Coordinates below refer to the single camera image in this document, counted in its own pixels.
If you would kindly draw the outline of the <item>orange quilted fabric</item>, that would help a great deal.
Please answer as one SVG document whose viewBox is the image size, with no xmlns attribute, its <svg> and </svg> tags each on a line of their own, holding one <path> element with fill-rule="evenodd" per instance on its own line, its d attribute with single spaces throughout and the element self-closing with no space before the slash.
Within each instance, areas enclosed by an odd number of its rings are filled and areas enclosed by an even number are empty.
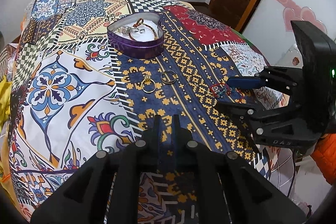
<svg viewBox="0 0 336 224">
<path fill-rule="evenodd" d="M 311 154 L 322 175 L 327 183 L 335 184 L 335 169 L 336 169 L 336 140 L 335 134 L 326 134 L 320 139 L 314 152 Z"/>
</svg>

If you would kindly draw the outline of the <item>yellow cloth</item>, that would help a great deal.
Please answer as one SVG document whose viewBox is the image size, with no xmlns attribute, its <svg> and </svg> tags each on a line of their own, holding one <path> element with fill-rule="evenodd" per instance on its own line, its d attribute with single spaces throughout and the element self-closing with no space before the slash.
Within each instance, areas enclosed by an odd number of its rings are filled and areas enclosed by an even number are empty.
<svg viewBox="0 0 336 224">
<path fill-rule="evenodd" d="M 1 130 L 5 122 L 10 116 L 10 95 L 11 95 L 12 82 L 7 80 L 6 76 L 2 77 L 0 88 L 0 127 Z"/>
</svg>

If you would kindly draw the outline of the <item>purple heart-shaped tin box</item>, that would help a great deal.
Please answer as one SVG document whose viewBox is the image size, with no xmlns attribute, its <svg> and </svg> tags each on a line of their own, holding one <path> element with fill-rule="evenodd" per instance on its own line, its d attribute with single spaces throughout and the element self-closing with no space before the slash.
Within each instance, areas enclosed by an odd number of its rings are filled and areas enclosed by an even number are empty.
<svg viewBox="0 0 336 224">
<path fill-rule="evenodd" d="M 109 42 L 115 50 L 135 59 L 153 59 L 164 50 L 163 16 L 156 12 L 140 12 L 125 16 L 110 24 L 107 29 Z M 122 26 L 144 28 L 143 34 L 116 33 Z"/>
</svg>

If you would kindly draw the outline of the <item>silver jewelry in tin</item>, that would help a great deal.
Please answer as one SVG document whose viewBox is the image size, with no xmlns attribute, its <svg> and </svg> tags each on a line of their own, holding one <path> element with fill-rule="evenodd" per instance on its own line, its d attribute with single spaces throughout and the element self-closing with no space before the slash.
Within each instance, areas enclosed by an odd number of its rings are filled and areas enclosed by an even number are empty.
<svg viewBox="0 0 336 224">
<path fill-rule="evenodd" d="M 122 26 L 116 29 L 116 33 L 120 33 L 123 35 L 140 33 L 143 34 L 145 32 L 144 28 L 132 27 L 132 26 Z"/>
</svg>

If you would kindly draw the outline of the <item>colourful patchwork bed cover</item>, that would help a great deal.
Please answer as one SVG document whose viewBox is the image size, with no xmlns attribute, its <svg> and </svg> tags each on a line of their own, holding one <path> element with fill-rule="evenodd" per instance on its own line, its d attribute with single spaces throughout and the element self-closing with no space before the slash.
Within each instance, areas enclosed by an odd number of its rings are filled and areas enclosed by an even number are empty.
<svg viewBox="0 0 336 224">
<path fill-rule="evenodd" d="M 135 59 L 115 50 L 107 27 L 139 12 L 163 16 L 163 52 Z M 93 154 L 119 152 L 156 115 L 161 140 L 173 115 L 193 138 L 235 151 L 267 179 L 279 179 L 279 150 L 255 147 L 215 108 L 211 88 L 266 65 L 229 26 L 176 0 L 34 0 L 9 64 L 11 121 L 1 185 L 25 220 Z"/>
</svg>

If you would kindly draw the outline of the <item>white sliding wardrobe door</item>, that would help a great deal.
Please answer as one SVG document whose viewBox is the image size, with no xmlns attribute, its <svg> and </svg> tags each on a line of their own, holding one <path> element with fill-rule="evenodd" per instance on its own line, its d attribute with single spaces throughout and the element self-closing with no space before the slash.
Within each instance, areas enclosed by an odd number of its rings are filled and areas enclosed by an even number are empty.
<svg viewBox="0 0 336 224">
<path fill-rule="evenodd" d="M 309 21 L 335 39 L 335 0 L 261 0 L 243 35 L 272 65 L 295 44 L 292 20 Z"/>
</svg>

